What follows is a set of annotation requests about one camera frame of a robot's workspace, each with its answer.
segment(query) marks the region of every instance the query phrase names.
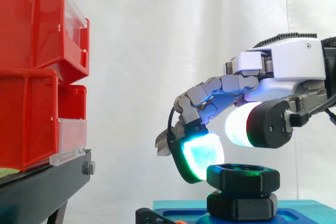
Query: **black metal shelf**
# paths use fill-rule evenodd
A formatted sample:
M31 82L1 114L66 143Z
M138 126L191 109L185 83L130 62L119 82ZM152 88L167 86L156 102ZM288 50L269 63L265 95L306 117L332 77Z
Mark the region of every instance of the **black metal shelf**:
M91 151L60 166L44 166L0 179L0 224L62 223L66 202L89 180Z

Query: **cyan light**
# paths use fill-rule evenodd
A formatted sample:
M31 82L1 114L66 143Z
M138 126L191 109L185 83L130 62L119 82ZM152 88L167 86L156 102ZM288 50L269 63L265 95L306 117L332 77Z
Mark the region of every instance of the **cyan light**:
M225 121L225 133L234 144L253 147L246 134L246 122L251 110L261 102L246 103L230 113Z
M201 180L206 180L206 169L209 165L224 163L224 152L219 136L208 133L186 141L182 151L193 174Z

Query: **white light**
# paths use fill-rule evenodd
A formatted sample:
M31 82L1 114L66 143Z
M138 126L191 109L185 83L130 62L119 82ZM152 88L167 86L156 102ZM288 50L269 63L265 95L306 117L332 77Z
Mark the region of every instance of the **white light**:
M253 147L247 138L246 121L251 110L261 102L249 102L236 108L225 121L225 133L234 144Z

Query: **red storage bin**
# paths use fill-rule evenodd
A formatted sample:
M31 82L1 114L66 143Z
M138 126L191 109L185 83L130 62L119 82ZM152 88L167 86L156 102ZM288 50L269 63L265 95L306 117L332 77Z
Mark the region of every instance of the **red storage bin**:
M50 68L71 84L89 74L89 21L72 0L0 0L0 69Z
M86 88L59 86L51 69L0 69L0 168L24 171L49 157L59 165L83 155L85 109Z

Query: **black clamp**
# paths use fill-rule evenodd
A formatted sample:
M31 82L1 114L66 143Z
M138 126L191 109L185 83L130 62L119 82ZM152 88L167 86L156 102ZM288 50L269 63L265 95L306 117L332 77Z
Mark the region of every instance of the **black clamp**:
M176 224L166 217L159 215L149 208L140 208L135 212L135 224Z

